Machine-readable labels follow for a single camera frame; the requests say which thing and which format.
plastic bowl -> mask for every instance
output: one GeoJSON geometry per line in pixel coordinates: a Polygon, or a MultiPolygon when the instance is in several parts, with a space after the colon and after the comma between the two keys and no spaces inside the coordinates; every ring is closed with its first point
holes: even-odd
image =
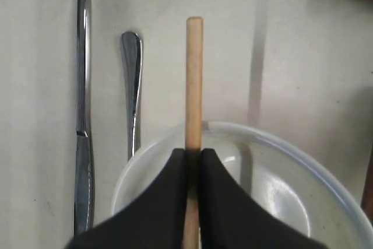
{"type": "MultiPolygon", "coordinates": [[[[158,175],[184,126],[142,147],[125,166],[114,192],[114,215],[158,175]]],[[[274,217],[331,249],[373,248],[373,228],[349,192],[314,159],[289,143],[243,125],[203,123],[203,147],[214,148],[242,188],[274,217]]]]}

black gripper pad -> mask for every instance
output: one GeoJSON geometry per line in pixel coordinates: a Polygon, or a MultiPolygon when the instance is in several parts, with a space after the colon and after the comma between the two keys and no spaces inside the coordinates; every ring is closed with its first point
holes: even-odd
{"type": "Polygon", "coordinates": [[[187,201],[187,159],[174,149],[149,187],[111,219],[66,249],[180,249],[187,201]]]}
{"type": "Polygon", "coordinates": [[[326,249],[263,210],[213,149],[202,151],[198,185],[203,249],[326,249]]]}

white table surface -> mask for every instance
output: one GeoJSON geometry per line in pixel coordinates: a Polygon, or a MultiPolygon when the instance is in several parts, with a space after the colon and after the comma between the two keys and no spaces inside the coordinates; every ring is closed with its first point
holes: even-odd
{"type": "MultiPolygon", "coordinates": [[[[144,40],[142,143],[184,120],[185,21],[205,18],[203,115],[254,125],[361,199],[373,140],[373,3],[93,0],[96,223],[126,162],[119,36],[144,40]]],[[[0,0],[0,248],[73,231],[76,0],[0,0]]]]}

bowl rim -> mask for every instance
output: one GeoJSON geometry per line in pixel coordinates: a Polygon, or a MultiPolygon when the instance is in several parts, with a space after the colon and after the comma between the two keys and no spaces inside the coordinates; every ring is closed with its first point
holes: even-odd
{"type": "MultiPolygon", "coordinates": [[[[159,145],[160,143],[168,140],[177,132],[184,129],[184,124],[176,125],[170,129],[167,129],[161,133],[158,137],[154,138],[146,146],[142,146],[130,159],[129,162],[125,165],[124,169],[121,172],[121,175],[118,178],[117,184],[114,189],[114,194],[111,202],[110,215],[114,215],[115,211],[115,202],[118,198],[119,191],[121,189],[122,182],[126,177],[128,171],[136,165],[138,161],[142,159],[142,155],[152,149],[154,146],[159,145]]],[[[343,205],[344,210],[352,218],[354,224],[358,227],[358,232],[363,234],[366,237],[370,237],[368,245],[369,248],[373,248],[373,227],[370,224],[369,219],[360,208],[359,204],[355,201],[352,195],[348,190],[337,180],[337,178],[332,175],[325,167],[318,163],[311,156],[295,147],[294,145],[288,143],[287,141],[269,134],[265,131],[262,131],[257,128],[249,127],[246,125],[236,124],[233,122],[224,122],[224,121],[204,121],[203,122],[204,131],[219,131],[219,130],[231,130],[235,131],[237,134],[246,134],[253,136],[258,142],[267,144],[270,147],[273,147],[277,150],[282,151],[288,157],[295,160],[298,164],[303,166],[303,168],[309,170],[318,180],[326,185],[328,190],[336,197],[336,199],[343,205]]]]}

wooden stick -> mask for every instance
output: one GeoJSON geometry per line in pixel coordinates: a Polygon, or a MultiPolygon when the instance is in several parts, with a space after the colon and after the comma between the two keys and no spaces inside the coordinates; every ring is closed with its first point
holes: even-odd
{"type": "Polygon", "coordinates": [[[196,163],[202,138],[203,19],[191,17],[186,24],[186,120],[185,150],[189,162],[189,190],[184,224],[184,249],[198,249],[199,219],[196,163]]]}

